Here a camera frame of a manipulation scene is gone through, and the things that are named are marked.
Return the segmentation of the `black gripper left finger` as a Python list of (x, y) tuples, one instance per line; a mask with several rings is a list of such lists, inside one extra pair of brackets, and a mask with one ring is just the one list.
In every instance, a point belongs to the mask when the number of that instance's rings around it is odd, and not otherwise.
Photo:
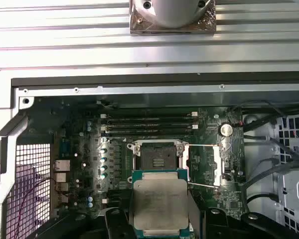
[(131, 239), (132, 225), (121, 209), (104, 209), (96, 217), (69, 214), (33, 233), (35, 239)]

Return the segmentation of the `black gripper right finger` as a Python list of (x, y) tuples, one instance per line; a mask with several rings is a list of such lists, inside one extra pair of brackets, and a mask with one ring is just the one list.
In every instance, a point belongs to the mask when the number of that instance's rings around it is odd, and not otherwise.
[(281, 225), (256, 212), (237, 220), (219, 208), (210, 208), (202, 219), (203, 239), (299, 239), (299, 224), (289, 220)]

